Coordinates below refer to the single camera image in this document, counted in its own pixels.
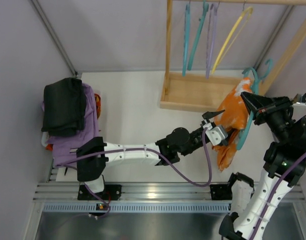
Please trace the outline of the teal hanger holding trousers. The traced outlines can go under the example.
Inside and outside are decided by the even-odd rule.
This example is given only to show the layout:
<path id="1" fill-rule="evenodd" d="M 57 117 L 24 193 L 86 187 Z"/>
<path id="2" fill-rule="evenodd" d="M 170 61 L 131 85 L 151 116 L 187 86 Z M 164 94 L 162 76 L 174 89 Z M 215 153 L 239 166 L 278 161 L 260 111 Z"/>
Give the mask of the teal hanger holding trousers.
<path id="1" fill-rule="evenodd" d="M 243 71 L 244 77 L 247 77 L 250 72 L 252 72 L 253 76 L 254 76 L 254 82 L 251 86 L 251 90 L 252 90 L 253 93 L 258 94 L 259 93 L 259 83 L 260 83 L 261 79 L 258 77 L 257 71 L 253 67 L 248 67 L 247 69 L 245 69 Z M 250 130 L 250 127 L 251 127 L 251 124 L 252 124 L 253 117 L 254 117 L 254 114 L 251 111 L 250 114 L 249 114 L 249 118 L 248 118 L 246 127 L 243 130 L 241 130 L 240 134 L 239 134 L 239 140 L 238 140 L 238 143 L 237 143 L 237 146 L 236 146 L 236 149 L 238 151 L 242 149 L 242 147 L 243 147 L 243 145 L 246 141 L 246 138 L 248 136 L 248 133 L 249 133 L 249 130 Z"/>

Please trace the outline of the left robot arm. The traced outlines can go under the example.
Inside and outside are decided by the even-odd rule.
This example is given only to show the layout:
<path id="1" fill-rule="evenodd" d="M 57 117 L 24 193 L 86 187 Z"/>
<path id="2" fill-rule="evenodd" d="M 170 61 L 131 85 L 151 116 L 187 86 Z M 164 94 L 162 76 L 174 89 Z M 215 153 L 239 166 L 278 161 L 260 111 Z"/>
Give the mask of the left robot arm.
<path id="1" fill-rule="evenodd" d="M 183 127 L 174 129 L 165 138 L 142 145 L 120 145 L 105 142 L 94 137 L 77 149 L 77 179 L 84 182 L 94 193 L 103 192 L 106 167 L 122 164 L 147 164 L 152 166 L 173 166 L 179 156 L 187 156 L 195 150 L 213 146 L 226 146 L 228 133 L 212 118 L 224 113 L 223 110 L 206 112 L 202 115 L 201 126 L 189 132 Z"/>

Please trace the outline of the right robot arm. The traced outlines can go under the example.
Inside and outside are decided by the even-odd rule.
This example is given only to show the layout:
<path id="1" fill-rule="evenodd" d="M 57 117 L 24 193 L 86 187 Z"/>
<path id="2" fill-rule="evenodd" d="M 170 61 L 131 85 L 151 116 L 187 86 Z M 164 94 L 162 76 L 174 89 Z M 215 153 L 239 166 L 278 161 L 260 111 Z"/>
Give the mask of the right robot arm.
<path id="1" fill-rule="evenodd" d="M 306 93 L 293 99 L 266 97 L 244 92 L 241 97 L 256 125 L 267 124 L 277 138 L 264 155 L 260 181 L 233 173 L 231 210 L 219 228 L 222 239 L 261 240 L 281 200 L 299 182 L 306 170 L 306 115 L 292 119 L 294 106 L 306 106 Z"/>

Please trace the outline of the orange white trousers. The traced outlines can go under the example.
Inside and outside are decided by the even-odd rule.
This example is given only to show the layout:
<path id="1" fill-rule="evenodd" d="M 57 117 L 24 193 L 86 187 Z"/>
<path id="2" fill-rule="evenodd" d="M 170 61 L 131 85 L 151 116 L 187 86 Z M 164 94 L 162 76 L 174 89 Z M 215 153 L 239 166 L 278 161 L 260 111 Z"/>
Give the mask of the orange white trousers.
<path id="1" fill-rule="evenodd" d="M 245 129 L 248 121 L 248 111 L 242 100 L 241 93 L 251 92 L 252 81 L 246 77 L 242 79 L 225 97 L 218 111 L 224 111 L 214 118 L 216 125 L 222 125 L 226 132 L 231 133 L 227 146 L 214 146 L 217 152 L 217 166 L 219 171 L 228 168 L 237 152 L 238 135 Z"/>

